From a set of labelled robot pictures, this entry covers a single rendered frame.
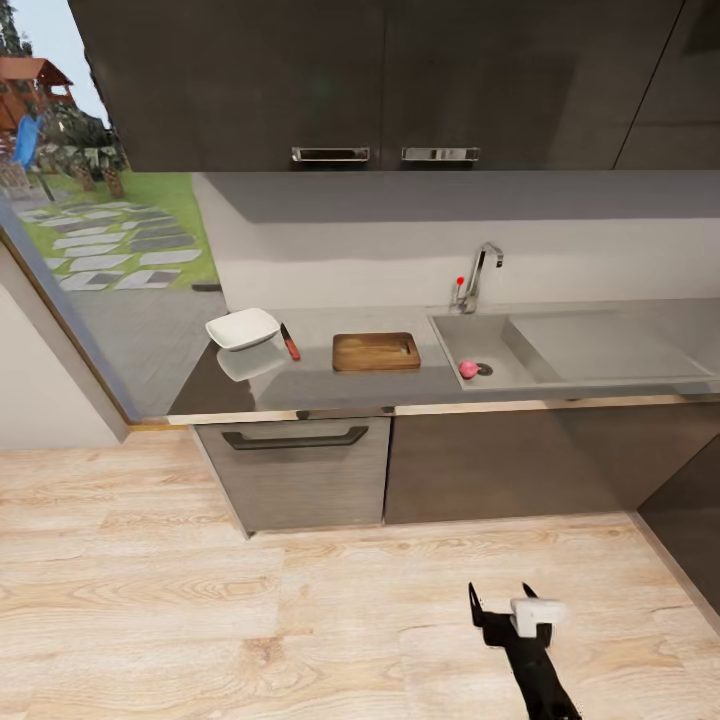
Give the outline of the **parer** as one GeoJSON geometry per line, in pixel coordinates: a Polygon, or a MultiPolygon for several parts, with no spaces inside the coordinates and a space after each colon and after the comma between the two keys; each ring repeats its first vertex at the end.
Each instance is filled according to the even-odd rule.
{"type": "Polygon", "coordinates": [[[284,342],[285,344],[288,344],[289,352],[292,354],[293,360],[298,360],[300,358],[300,354],[296,348],[296,344],[294,344],[292,338],[290,337],[290,334],[288,333],[286,326],[283,324],[280,325],[280,330],[282,330],[282,335],[284,336],[284,342]]]}

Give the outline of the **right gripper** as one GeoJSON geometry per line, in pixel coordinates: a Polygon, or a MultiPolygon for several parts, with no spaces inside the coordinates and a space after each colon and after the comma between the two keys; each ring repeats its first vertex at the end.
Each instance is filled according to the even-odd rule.
{"type": "MultiPolygon", "coordinates": [[[[473,625],[482,627],[485,645],[503,645],[516,680],[519,673],[531,665],[546,665],[554,669],[545,649],[549,646],[551,638],[552,625],[550,623],[537,623],[536,637],[519,637],[514,625],[509,621],[510,613],[484,611],[481,609],[473,585],[470,584],[468,588],[473,625]]],[[[526,597],[538,597],[528,584],[522,582],[522,588],[524,588],[526,597]]]]}

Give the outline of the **vidalia onion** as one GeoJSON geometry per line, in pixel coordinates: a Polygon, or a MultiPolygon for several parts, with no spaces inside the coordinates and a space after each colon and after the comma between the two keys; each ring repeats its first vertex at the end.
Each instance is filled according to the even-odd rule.
{"type": "Polygon", "coordinates": [[[459,365],[459,373],[467,379],[473,378],[480,370],[481,367],[477,367],[474,361],[466,360],[459,365]]]}

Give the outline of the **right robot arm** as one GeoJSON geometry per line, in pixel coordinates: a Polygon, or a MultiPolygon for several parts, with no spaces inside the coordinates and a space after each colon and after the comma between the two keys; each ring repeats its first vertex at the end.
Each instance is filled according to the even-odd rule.
{"type": "Polygon", "coordinates": [[[493,613],[481,609],[473,585],[468,588],[473,625],[482,627],[485,645],[503,645],[530,720],[581,720],[545,649],[552,625],[566,621],[570,606],[538,597],[522,582],[526,597],[510,600],[512,612],[493,613]]]}

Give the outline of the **cutting board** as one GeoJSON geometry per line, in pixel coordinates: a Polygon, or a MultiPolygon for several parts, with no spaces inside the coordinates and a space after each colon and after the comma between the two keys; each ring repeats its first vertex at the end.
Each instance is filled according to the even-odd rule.
{"type": "Polygon", "coordinates": [[[408,370],[420,368],[420,354],[409,332],[336,334],[332,367],[337,372],[353,370],[408,370]],[[404,354],[405,344],[409,354],[404,354]]]}

